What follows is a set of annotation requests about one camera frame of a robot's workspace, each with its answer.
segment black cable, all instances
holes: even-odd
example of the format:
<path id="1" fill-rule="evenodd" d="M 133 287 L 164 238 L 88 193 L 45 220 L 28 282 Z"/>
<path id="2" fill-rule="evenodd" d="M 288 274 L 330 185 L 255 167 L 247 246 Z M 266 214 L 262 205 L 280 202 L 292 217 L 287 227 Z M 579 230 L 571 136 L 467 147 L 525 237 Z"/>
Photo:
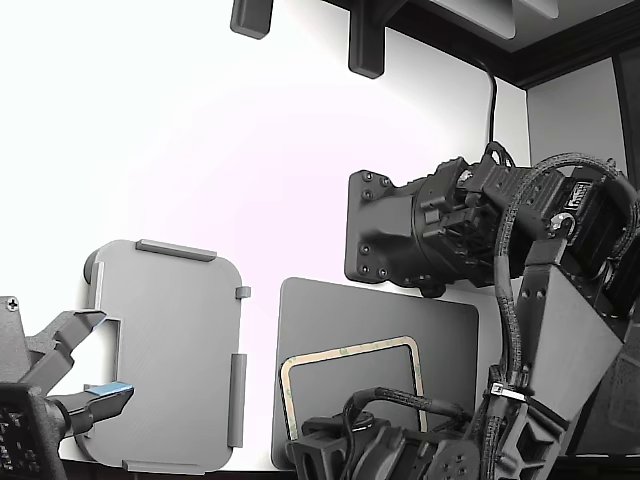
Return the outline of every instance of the black cable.
<path id="1" fill-rule="evenodd" d="M 353 423 L 358 419 L 364 408 L 371 402 L 383 400 L 386 402 L 396 403 L 405 407 L 423 410 L 437 415 L 443 415 L 457 420 L 461 424 L 471 420 L 471 415 L 455 403 L 444 400 L 435 400 L 431 398 L 418 397 L 410 393 L 394 390 L 391 388 L 370 388 L 354 393 L 344 404 L 342 410 L 342 427 L 347 437 L 347 454 L 344 467 L 340 474 L 340 480 L 351 479 L 351 469 L 355 459 L 355 435 L 353 434 Z"/>
<path id="2" fill-rule="evenodd" d="M 556 155 L 554 157 L 547 158 L 534 166 L 527 176 L 523 178 L 503 213 L 500 227 L 498 229 L 494 259 L 496 299 L 498 301 L 500 315 L 504 322 L 509 340 L 509 350 L 508 352 L 503 352 L 503 354 L 508 355 L 506 361 L 506 365 L 508 367 L 507 382 L 512 387 L 516 386 L 516 382 L 518 381 L 518 376 L 522 366 L 522 353 L 520 327 L 516 318 L 515 301 L 513 298 L 513 289 L 511 287 L 509 242 L 511 240 L 511 234 L 513 232 L 518 209 L 522 204 L 525 194 L 533 186 L 533 183 L 546 172 L 567 166 L 586 166 L 593 168 L 606 175 L 609 179 L 621 182 L 622 186 L 629 191 L 630 199 L 633 200 L 635 196 L 635 200 L 631 201 L 627 228 L 622 238 L 620 238 L 614 247 L 614 259 L 621 258 L 628 250 L 631 242 L 637 235 L 638 226 L 640 225 L 640 210 L 637 202 L 637 194 L 632 191 L 632 189 L 629 190 L 627 187 L 628 181 L 626 181 L 620 172 L 618 172 L 613 166 L 594 157 L 578 153 Z"/>
<path id="3" fill-rule="evenodd" d="M 491 101 L 489 103 L 489 133 L 488 133 L 488 141 L 487 143 L 493 142 L 493 136 L 495 131 L 495 123 L 496 123 L 496 101 L 498 99 L 498 82 L 496 81 L 495 75 L 491 72 L 487 64 L 482 60 L 476 58 L 475 62 L 482 67 L 482 69 L 487 73 L 489 77 L 489 81 L 491 82 Z"/>

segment black shelf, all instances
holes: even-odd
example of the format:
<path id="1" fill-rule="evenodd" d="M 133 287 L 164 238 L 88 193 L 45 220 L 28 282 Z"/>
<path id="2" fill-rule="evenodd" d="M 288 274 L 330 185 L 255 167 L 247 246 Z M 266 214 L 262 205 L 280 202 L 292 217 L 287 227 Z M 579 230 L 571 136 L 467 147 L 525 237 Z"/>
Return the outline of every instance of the black shelf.
<path id="1" fill-rule="evenodd" d="M 351 12 L 349 68 L 369 78 L 384 73 L 385 26 L 469 64 L 480 60 L 498 78 L 525 90 L 640 46 L 637 1 L 514 53 L 408 0 L 322 1 Z M 232 29 L 262 38 L 272 5 L 273 0 L 235 0 Z"/>

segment gray tablet holder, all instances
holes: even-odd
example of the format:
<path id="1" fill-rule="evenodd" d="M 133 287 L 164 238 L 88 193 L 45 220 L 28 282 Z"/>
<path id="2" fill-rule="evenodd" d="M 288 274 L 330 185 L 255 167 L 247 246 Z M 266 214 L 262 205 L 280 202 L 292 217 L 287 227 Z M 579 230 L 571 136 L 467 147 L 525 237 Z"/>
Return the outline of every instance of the gray tablet holder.
<path id="1" fill-rule="evenodd" d="M 283 392 L 281 367 L 292 357 L 344 349 L 408 336 L 419 350 L 424 395 L 474 410 L 478 356 L 478 311 L 471 305 L 385 293 L 367 288 L 291 278 L 282 285 L 274 392 L 271 458 L 291 469 L 283 394 L 293 398 L 298 429 L 311 417 L 342 412 L 349 396 L 377 386 L 414 392 L 415 377 L 408 348 L 296 365 L 290 392 Z M 367 406 L 394 425 L 419 429 L 415 411 L 394 404 Z M 429 428 L 444 421 L 427 415 Z"/>
<path id="2" fill-rule="evenodd" d="M 85 265 L 89 306 L 117 322 L 122 415 L 76 437 L 93 460 L 131 472 L 204 474 L 242 446 L 246 356 L 234 265 L 215 252 L 115 241 Z"/>

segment ceiling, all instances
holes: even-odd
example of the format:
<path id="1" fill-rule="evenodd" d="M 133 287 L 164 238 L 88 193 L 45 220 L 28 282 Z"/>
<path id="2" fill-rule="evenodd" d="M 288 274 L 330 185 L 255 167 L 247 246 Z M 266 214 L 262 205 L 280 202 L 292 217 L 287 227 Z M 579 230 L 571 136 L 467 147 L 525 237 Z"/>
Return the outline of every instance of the ceiling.
<path id="1" fill-rule="evenodd" d="M 412 0 L 515 52 L 635 0 Z"/>

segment wire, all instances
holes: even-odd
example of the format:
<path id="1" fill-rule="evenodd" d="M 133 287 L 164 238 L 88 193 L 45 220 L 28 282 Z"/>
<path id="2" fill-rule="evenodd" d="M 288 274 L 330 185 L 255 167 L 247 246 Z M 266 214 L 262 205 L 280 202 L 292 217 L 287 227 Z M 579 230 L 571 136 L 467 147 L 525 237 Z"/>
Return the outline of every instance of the wire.
<path id="1" fill-rule="evenodd" d="M 640 204 L 638 195 L 626 180 L 624 175 L 618 172 L 612 165 L 602 162 L 594 157 L 579 153 L 566 153 L 547 158 L 534 166 L 520 182 L 518 189 L 511 198 L 507 208 L 504 210 L 495 245 L 494 258 L 494 281 L 496 288 L 496 299 L 500 308 L 500 317 L 503 326 L 503 335 L 507 336 L 504 342 L 502 359 L 500 362 L 500 375 L 505 375 L 510 387 L 518 387 L 522 374 L 522 353 L 520 327 L 515 312 L 515 302 L 513 289 L 511 287 L 511 272 L 509 267 L 509 244 L 511 234 L 515 225 L 516 217 L 520 205 L 523 203 L 525 194 L 533 186 L 534 182 L 551 170 L 556 170 L 567 166 L 586 166 L 595 169 L 605 175 L 609 180 L 617 182 L 626 192 L 630 201 L 629 218 L 626 229 L 622 237 L 616 242 L 612 259 L 619 261 L 627 252 L 631 243 L 638 236 L 640 226 Z M 495 368 L 490 370 L 489 382 L 495 381 L 498 373 Z M 482 440 L 482 479 L 493 480 L 495 476 L 496 455 L 498 452 L 498 442 L 500 437 L 500 425 L 505 415 L 505 406 L 508 403 L 505 399 L 491 398 L 489 407 L 485 413 L 485 403 L 480 406 L 480 414 L 477 414 L 471 426 L 471 433 L 477 430 L 477 425 L 484 417 L 484 435 Z"/>
<path id="2" fill-rule="evenodd" d="M 509 268 L 509 242 L 511 240 L 511 234 L 513 232 L 518 209 L 520 208 L 525 194 L 533 186 L 533 183 L 548 171 L 567 166 L 590 167 L 603 173 L 613 181 L 622 182 L 623 187 L 625 188 L 625 182 L 628 184 L 624 176 L 622 176 L 613 166 L 610 166 L 594 157 L 579 153 L 566 153 L 547 158 L 534 166 L 527 176 L 525 176 L 520 182 L 518 189 L 511 198 L 509 205 L 503 213 L 502 220 L 500 221 L 494 259 L 496 299 L 500 308 L 501 318 L 508 334 L 507 343 L 509 349 L 507 352 L 503 352 L 503 355 L 507 355 L 507 382 L 511 387 L 516 386 L 522 366 L 520 327 L 516 318 L 513 289 L 511 287 L 511 272 Z M 637 235 L 639 225 L 640 209 L 636 195 L 635 200 L 631 202 L 627 227 L 622 238 L 618 240 L 614 247 L 614 260 L 619 260 L 629 249 L 632 241 Z"/>
<path id="3" fill-rule="evenodd" d="M 493 142 L 493 136 L 495 131 L 495 123 L 496 123 L 496 101 L 498 100 L 498 82 L 496 81 L 495 75 L 491 72 L 486 63 L 482 60 L 475 58 L 475 62 L 482 67 L 482 69 L 489 76 L 489 81 L 491 82 L 491 101 L 489 103 L 489 132 L 488 132 L 488 140 L 487 143 Z"/>
<path id="4" fill-rule="evenodd" d="M 340 474 L 340 480 L 351 479 L 351 470 L 355 459 L 353 423 L 357 420 L 364 408 L 370 402 L 376 400 L 392 402 L 405 407 L 415 408 L 416 410 L 443 415 L 456 420 L 459 422 L 459 425 L 464 425 L 464 423 L 470 421 L 472 418 L 460 405 L 455 403 L 418 397 L 400 390 L 377 387 L 356 392 L 347 400 L 342 410 L 342 427 L 347 437 L 347 454 L 342 473 Z"/>

